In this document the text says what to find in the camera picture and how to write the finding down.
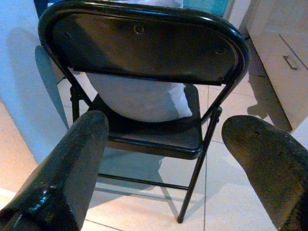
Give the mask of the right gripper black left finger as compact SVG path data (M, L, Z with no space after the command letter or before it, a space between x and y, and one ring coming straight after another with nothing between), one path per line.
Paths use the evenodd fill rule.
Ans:
M1 210L1 230L81 230L108 132L101 111L80 116Z

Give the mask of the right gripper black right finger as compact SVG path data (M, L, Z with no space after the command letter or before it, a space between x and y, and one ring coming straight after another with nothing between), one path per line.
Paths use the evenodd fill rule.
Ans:
M308 151L289 133L249 115L222 127L228 151L279 231L308 229Z

